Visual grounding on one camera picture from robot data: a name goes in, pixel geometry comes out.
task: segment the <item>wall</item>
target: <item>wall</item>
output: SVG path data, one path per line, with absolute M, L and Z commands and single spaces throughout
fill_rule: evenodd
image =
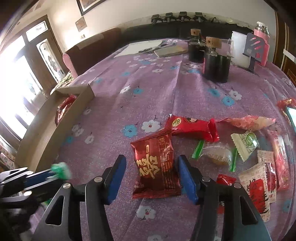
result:
M 81 17 L 76 0 L 58 0 L 49 9 L 65 50 L 86 38 L 136 18 L 166 12 L 204 12 L 237 19 L 252 26 L 257 21 L 268 25 L 271 35 L 270 59 L 273 59 L 276 19 L 264 0 L 107 0 L 84 15 L 87 28 L 78 32 L 75 22 Z

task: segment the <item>door glass panel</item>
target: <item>door glass panel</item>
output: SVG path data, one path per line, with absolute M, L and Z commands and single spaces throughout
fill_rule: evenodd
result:
M 27 38 L 28 41 L 32 41 L 34 38 L 36 38 L 38 35 L 44 33 L 46 30 L 48 30 L 48 27 L 46 25 L 46 22 L 43 21 L 37 25 L 35 25 L 34 27 L 30 28 L 27 32 Z
M 57 58 L 54 55 L 54 52 L 52 51 L 48 40 L 45 39 L 41 41 L 39 44 L 36 45 L 36 47 L 53 78 L 56 80 L 56 82 L 61 81 L 61 79 L 64 78 L 65 75 L 62 72 L 62 68 L 57 61 Z
M 22 36 L 11 43 L 0 55 L 0 116 L 21 138 L 26 128 L 15 118 L 18 114 L 28 125 L 34 115 L 24 105 L 32 104 L 42 88 L 33 74 L 25 56 L 14 62 L 18 52 L 25 46 Z

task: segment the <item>framed painting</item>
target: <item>framed painting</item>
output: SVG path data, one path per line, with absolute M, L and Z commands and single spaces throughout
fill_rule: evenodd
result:
M 76 0 L 81 16 L 86 14 L 88 11 L 92 10 L 94 7 L 98 6 L 106 0 Z

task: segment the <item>cardboard box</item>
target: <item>cardboard box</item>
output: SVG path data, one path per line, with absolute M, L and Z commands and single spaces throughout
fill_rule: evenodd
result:
M 57 107 L 69 94 L 78 97 L 56 126 L 54 119 Z M 30 124 L 15 158 L 20 167 L 39 172 L 50 168 L 59 148 L 70 133 L 76 118 L 94 98 L 89 85 L 68 86 L 56 89 L 46 100 Z

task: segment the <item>gold logo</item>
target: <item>gold logo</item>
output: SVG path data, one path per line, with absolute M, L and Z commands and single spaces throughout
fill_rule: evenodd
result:
M 175 119 L 173 121 L 172 127 L 176 127 L 176 126 L 180 125 L 180 123 L 181 123 L 181 119 L 180 118 L 177 118 L 177 119 Z

